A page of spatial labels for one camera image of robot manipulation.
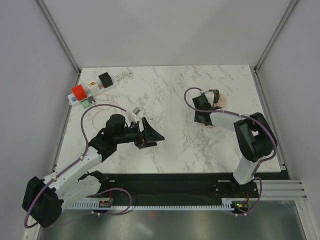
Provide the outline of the pink round power socket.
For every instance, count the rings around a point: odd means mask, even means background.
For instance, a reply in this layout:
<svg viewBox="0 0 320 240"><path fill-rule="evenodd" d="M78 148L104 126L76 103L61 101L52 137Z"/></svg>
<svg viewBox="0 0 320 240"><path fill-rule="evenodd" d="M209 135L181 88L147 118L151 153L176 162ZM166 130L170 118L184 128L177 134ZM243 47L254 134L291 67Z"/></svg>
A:
<svg viewBox="0 0 320 240"><path fill-rule="evenodd" d="M217 103L213 103L213 107L220 107L225 109L227 107L227 98L225 95L221 94ZM204 123L200 124L203 128L211 129L214 128L214 125L205 125Z"/></svg>

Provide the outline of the dark green cube plug adapter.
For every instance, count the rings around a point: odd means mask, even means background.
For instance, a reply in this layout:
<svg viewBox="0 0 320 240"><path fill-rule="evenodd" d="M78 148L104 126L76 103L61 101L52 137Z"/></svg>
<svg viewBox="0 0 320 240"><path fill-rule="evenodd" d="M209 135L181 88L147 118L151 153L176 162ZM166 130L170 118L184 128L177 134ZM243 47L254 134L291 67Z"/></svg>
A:
<svg viewBox="0 0 320 240"><path fill-rule="evenodd" d="M220 98L220 91L218 89L210 89L208 91L214 95L215 99L219 99Z"/></svg>

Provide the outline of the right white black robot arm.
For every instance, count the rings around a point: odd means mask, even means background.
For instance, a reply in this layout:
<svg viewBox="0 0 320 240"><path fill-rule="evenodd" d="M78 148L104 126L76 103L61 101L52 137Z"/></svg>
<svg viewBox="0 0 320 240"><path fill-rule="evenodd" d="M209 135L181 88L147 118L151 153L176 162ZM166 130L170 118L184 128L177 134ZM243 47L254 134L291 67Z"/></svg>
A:
<svg viewBox="0 0 320 240"><path fill-rule="evenodd" d="M275 135L260 112L241 115L223 110L210 103L204 93L192 98L192 103L195 122L235 132L241 158L233 172L234 181L229 184L229 191L235 197L242 196L261 163L275 153L278 146Z"/></svg>

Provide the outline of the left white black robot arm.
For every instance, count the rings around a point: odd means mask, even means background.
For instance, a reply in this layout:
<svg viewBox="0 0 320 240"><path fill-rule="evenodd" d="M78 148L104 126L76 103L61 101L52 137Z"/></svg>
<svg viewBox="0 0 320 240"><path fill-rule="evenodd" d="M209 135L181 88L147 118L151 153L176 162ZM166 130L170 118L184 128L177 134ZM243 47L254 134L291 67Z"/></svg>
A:
<svg viewBox="0 0 320 240"><path fill-rule="evenodd" d="M113 114L94 138L86 140L85 150L78 159L44 178L31 178L22 201L22 208L27 212L25 228L32 228L28 224L29 217L36 224L47 228L74 202L95 194L99 197L106 196L110 191L109 183L102 179L85 182L87 171L115 153L119 144L134 143L138 149L144 149L165 140L145 117L141 119L141 123L142 129L138 122L127 127L123 115Z"/></svg>

